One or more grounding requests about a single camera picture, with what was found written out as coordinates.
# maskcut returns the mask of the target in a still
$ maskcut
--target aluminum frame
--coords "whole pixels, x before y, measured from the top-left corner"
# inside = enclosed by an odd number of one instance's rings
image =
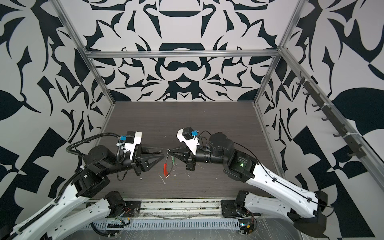
[[[260,100],[260,97],[262,96],[262,93],[265,91],[265,88],[268,85],[268,82],[269,82],[269,80],[272,77],[273,71],[276,69],[277,64],[280,61],[279,50],[281,48],[285,47],[285,45],[287,44],[288,40],[290,39],[293,30],[295,29],[297,23],[300,20],[301,12],[303,11],[303,8],[304,8],[305,4],[308,1],[309,0],[298,0],[298,2],[296,4],[296,7],[295,7],[295,10],[293,11],[293,14],[292,14],[292,16],[291,16],[291,18],[290,18],[290,20],[288,22],[288,25],[285,28],[285,31],[283,33],[283,37],[282,37],[282,39],[281,39],[281,41],[279,43],[279,46],[277,47],[278,55],[277,55],[277,57],[273,58],[271,64],[269,65],[267,73],[265,74],[265,76],[264,76],[264,78],[262,80],[262,84],[261,84],[259,90],[256,93],[255,99],[253,100],[253,103],[255,105],[257,105],[257,102]]]
[[[277,56],[275,49],[265,50],[189,50],[189,51],[85,51],[88,58],[177,58],[177,57],[253,57]]]
[[[76,32],[71,20],[68,17],[68,14],[65,12],[65,9],[63,5],[61,4],[60,0],[49,0],[49,2],[52,4],[53,9],[55,10],[60,22],[63,24],[65,29],[67,30],[70,38],[72,39],[73,43],[75,44],[77,50],[79,51],[82,59],[84,60],[85,64],[89,68],[89,70],[92,72],[96,82],[100,86],[102,92],[104,93],[105,97],[108,99],[111,105],[115,104],[115,100],[113,99],[111,92],[105,85],[104,80],[99,74],[99,71],[96,69],[96,66],[92,63],[92,60],[90,60],[84,51],[84,46],[82,41],[80,40],[80,37],[78,33]]]
[[[268,130],[266,129],[266,126],[265,126],[265,123],[264,123],[264,120],[263,120],[263,114],[262,114],[262,112],[261,112],[261,110],[260,110],[258,105],[253,106],[253,107],[255,108],[255,111],[256,111],[257,120],[259,121],[260,126],[262,128],[262,132],[263,132],[263,135],[264,135],[264,138],[265,138],[265,141],[266,141],[266,145],[268,146],[269,152],[270,152],[270,154],[272,156],[272,162],[273,162],[273,165],[275,166],[276,174],[285,179],[284,170],[280,166],[280,164],[279,164],[279,162],[277,160],[277,157],[276,157],[276,154],[275,154],[276,151],[273,148],[271,138],[269,137]]]
[[[357,143],[361,144],[361,148],[365,151],[366,155],[360,158],[360,161],[371,174],[373,179],[377,182],[379,187],[384,191],[384,162],[379,158],[379,156],[364,140],[364,138],[359,134],[359,132],[341,114],[341,112],[327,97],[327,95],[321,90],[321,88],[313,81],[313,79],[309,76],[305,69],[296,61],[296,59],[289,52],[289,50],[286,48],[281,48],[279,49],[279,54],[281,54],[283,59],[287,62],[288,66],[292,69],[292,71],[298,78],[304,77],[305,80],[308,80],[310,86],[315,89],[315,91],[319,94],[319,97],[321,97],[321,99],[325,103],[329,104],[332,112],[335,114],[338,121],[345,125],[345,128],[348,131],[349,135]]]

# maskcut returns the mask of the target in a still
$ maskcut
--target white debris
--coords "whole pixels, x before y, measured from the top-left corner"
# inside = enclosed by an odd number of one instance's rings
[[[158,173],[158,175],[160,176],[160,174]],[[161,176],[160,176],[161,177]],[[163,180],[163,178],[161,177],[161,180]],[[163,180],[163,183],[164,183],[164,186],[166,185],[165,181]]]

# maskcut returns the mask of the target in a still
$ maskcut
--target cable tie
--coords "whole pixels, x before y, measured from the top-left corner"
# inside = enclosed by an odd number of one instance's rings
[[[20,232],[19,229],[20,229],[20,228],[18,228],[18,229],[15,230],[16,235],[20,235],[20,234],[23,233],[23,232]]]

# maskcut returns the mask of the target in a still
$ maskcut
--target black cable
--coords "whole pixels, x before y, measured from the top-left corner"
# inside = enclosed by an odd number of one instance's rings
[[[128,170],[129,170],[129,169],[127,169],[127,170],[125,171],[124,175],[122,176],[122,179],[119,178],[119,173],[117,173],[117,178],[118,178],[119,181],[123,181],[123,180],[124,180],[125,175],[127,175],[127,173],[128,173]]]
[[[79,171],[77,171],[74,175],[72,175],[72,177],[70,177],[66,182],[65,184],[62,186],[62,188],[60,189],[59,193],[57,194],[55,200],[54,200],[54,203],[58,203],[59,200],[61,199],[61,196],[63,195],[65,189],[67,188],[67,186],[72,182],[72,180],[77,176],[79,175],[79,173],[82,171],[82,169],[80,169]],[[49,210],[51,210],[54,206],[56,206],[55,204],[51,204],[49,205],[46,209],[44,209],[42,212],[40,212],[38,215],[36,215],[34,218],[32,218],[30,221],[28,221],[26,224],[24,224],[23,226],[21,226],[18,231],[19,232],[23,232],[27,227],[29,227],[31,224],[33,224],[35,221],[37,221],[39,218],[41,218],[42,216],[44,216]],[[12,234],[11,236],[9,236],[9,238],[7,238],[7,240],[11,240],[13,238],[15,238],[17,236],[17,233],[14,233]]]
[[[212,134],[210,134],[207,130],[202,131],[202,132],[200,133],[200,135],[203,134],[203,133],[205,133],[205,132],[207,132],[209,135],[212,135]]]
[[[100,230],[98,230],[95,226],[95,224],[93,222],[91,222],[91,228],[95,231],[95,233],[97,233],[98,235],[100,236],[103,236],[103,237],[113,237],[113,236],[116,236],[120,231],[116,231],[114,233],[104,233],[104,232],[101,232]]]
[[[277,182],[277,183],[281,184],[282,186],[288,188],[289,190],[291,190],[291,191],[297,193],[298,195],[300,195],[300,196],[302,196],[303,198],[305,198],[307,201],[316,203],[317,205],[320,205],[320,206],[322,206],[322,207],[330,207],[330,208],[332,208],[333,211],[331,212],[331,214],[329,214],[329,215],[326,216],[326,217],[329,217],[329,216],[331,216],[331,215],[334,213],[335,208],[334,208],[333,206],[330,206],[330,205],[324,205],[324,204],[320,204],[320,203],[318,203],[318,202],[315,202],[315,201],[313,201],[312,199],[307,198],[307,197],[305,197],[304,195],[300,194],[299,192],[293,190],[293,189],[290,188],[289,186],[287,186],[287,185],[285,185],[285,184],[283,184],[283,183],[277,181],[277,179],[276,179],[275,177],[272,177],[272,176],[268,173],[268,171],[264,168],[263,164],[260,162],[260,160],[256,157],[256,155],[255,155],[251,150],[249,150],[248,148],[244,147],[243,145],[241,145],[241,144],[239,144],[239,143],[237,143],[237,142],[233,142],[233,143],[235,143],[235,144],[237,144],[237,145],[239,145],[239,146],[242,146],[243,148],[245,148],[246,150],[248,150],[248,151],[255,157],[255,159],[256,159],[257,161],[259,161],[261,167],[263,168],[263,170],[265,171],[265,173],[268,174],[268,176],[272,179],[272,181]]]
[[[72,177],[70,177],[66,182],[65,184],[61,187],[60,189],[60,192],[57,194],[56,198],[55,198],[55,203],[58,203],[61,196],[63,195],[65,189],[67,188],[67,186],[72,182],[72,180],[81,173],[83,169],[80,169],[79,171],[77,171]]]
[[[120,161],[120,149],[121,149],[121,144],[122,143],[122,140],[118,140],[118,149],[116,151],[116,162],[119,162]]]
[[[206,137],[201,137],[201,138],[205,138],[205,141],[206,141],[206,145],[208,145],[208,140],[207,140],[207,138]]]
[[[74,154],[74,155],[78,155],[78,156],[80,156],[80,157],[84,157],[84,156],[85,156],[84,153],[81,153],[81,152],[79,152],[79,151],[75,151],[75,150],[72,150],[72,149],[75,148],[75,147],[78,147],[78,146],[80,146],[80,145],[82,145],[82,144],[84,144],[84,143],[87,143],[87,142],[89,142],[89,141],[95,140],[95,139],[97,139],[97,138],[99,138],[99,137],[105,137],[105,136],[112,136],[112,137],[117,137],[117,138],[120,137],[120,136],[117,135],[116,133],[112,133],[112,132],[103,132],[103,133],[99,133],[99,134],[96,134],[96,135],[94,135],[94,136],[85,138],[85,139],[83,139],[83,140],[81,140],[81,141],[78,141],[78,142],[75,142],[75,143],[69,145],[69,146],[65,149],[65,151],[67,151],[67,152],[69,152],[69,153],[71,153],[71,154]]]
[[[131,220],[128,220],[127,223],[124,223],[124,222],[123,222],[122,225],[118,225],[118,224],[112,224],[112,223],[110,223],[110,224],[108,224],[108,228],[125,227],[125,226],[129,225],[130,223],[131,223]]]

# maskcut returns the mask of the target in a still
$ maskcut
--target hook rack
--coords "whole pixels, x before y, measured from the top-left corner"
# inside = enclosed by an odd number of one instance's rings
[[[354,137],[354,134],[359,134],[355,130],[350,129],[346,126],[346,119],[338,111],[335,105],[330,102],[329,99],[325,98],[325,94],[319,89],[317,84],[313,79],[304,79],[300,80],[300,84],[303,84],[304,88],[307,90],[304,95],[310,95],[316,104],[312,104],[313,107],[319,107],[323,111],[325,118],[321,118],[323,121],[330,121],[334,128],[337,130],[338,134],[333,134],[334,137],[343,137],[347,145],[353,151],[352,154],[348,156],[356,156],[362,158],[366,156],[365,151],[361,148],[362,144],[358,142],[358,138]]]

